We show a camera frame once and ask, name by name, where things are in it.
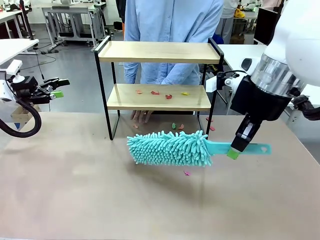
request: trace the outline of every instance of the robotic arm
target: robotic arm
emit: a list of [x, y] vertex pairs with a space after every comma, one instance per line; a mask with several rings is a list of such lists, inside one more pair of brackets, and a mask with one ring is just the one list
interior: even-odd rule
[[24, 109], [28, 110], [34, 117], [34, 127], [27, 132], [15, 131], [0, 119], [0, 129], [7, 134], [17, 138], [28, 138], [36, 134], [41, 128], [41, 118], [39, 113], [31, 104], [48, 104], [55, 98], [63, 97], [61, 91], [54, 91], [58, 87], [69, 85], [68, 79], [58, 77], [45, 80], [43, 84], [38, 84], [33, 76], [21, 76], [18, 74], [22, 61], [13, 60], [5, 70], [4, 80], [0, 80], [0, 100], [4, 102], [16, 101]]
[[236, 89], [230, 108], [245, 115], [230, 156], [237, 157], [262, 122], [277, 120], [290, 101], [307, 119], [320, 120], [320, 108], [300, 95], [306, 84], [320, 86], [319, 5], [318, 0], [289, 0], [262, 57], [243, 60], [241, 68], [247, 75], [242, 80], [237, 79], [239, 74], [217, 75], [218, 87]]

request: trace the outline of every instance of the two-tier wooden shelf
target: two-tier wooden shelf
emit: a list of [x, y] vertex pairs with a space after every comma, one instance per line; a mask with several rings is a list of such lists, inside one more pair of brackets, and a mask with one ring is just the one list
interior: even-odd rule
[[[111, 140], [115, 136], [120, 110], [195, 111], [198, 119], [200, 111], [209, 112], [206, 128], [206, 134], [209, 134], [215, 96], [210, 102], [204, 88], [207, 64], [215, 64], [219, 71], [222, 71], [224, 61], [224, 54], [212, 38], [209, 38], [208, 43], [195, 43], [111, 41], [111, 37], [108, 36], [94, 50], [94, 56]], [[114, 86], [108, 100], [100, 62], [111, 63]], [[114, 62], [204, 64], [204, 70], [201, 85], [117, 84]], [[160, 95], [152, 95], [151, 91], [159, 91]], [[165, 95], [174, 97], [168, 100]], [[108, 110], [117, 110], [118, 119], [113, 129]]]

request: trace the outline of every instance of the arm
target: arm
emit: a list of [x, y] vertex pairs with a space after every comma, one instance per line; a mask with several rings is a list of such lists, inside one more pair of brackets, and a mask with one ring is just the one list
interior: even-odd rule
[[[208, 42], [208, 38], [214, 35], [222, 14], [223, 3], [222, 0], [216, 0], [211, 5], [200, 27], [189, 39], [189, 43], [206, 43]], [[172, 85], [183, 83], [196, 66], [197, 64], [194, 63], [177, 63], [161, 84]]]
[[[124, 23], [124, 40], [125, 41], [140, 41], [140, 31], [137, 21], [136, 0], [127, 0], [125, 8], [125, 23]], [[138, 71], [137, 62], [124, 63], [124, 80], [128, 84], [134, 84]]]

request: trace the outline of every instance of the red paper scrap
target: red paper scrap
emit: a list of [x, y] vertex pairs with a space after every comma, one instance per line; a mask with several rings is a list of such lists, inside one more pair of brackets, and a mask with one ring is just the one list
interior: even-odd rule
[[[207, 120], [209, 122], [209, 117], [206, 117], [205, 120]], [[211, 122], [213, 122], [214, 120], [211, 118]]]
[[152, 95], [160, 95], [159, 91], [151, 91]]

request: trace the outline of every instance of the blue button-up shirt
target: blue button-up shirt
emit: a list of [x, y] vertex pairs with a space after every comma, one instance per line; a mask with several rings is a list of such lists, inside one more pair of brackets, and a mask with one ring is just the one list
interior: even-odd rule
[[[127, 0], [125, 41], [206, 43], [219, 23], [223, 0]], [[124, 64], [134, 84], [139, 64]], [[199, 85], [198, 64], [141, 63], [142, 84]]]

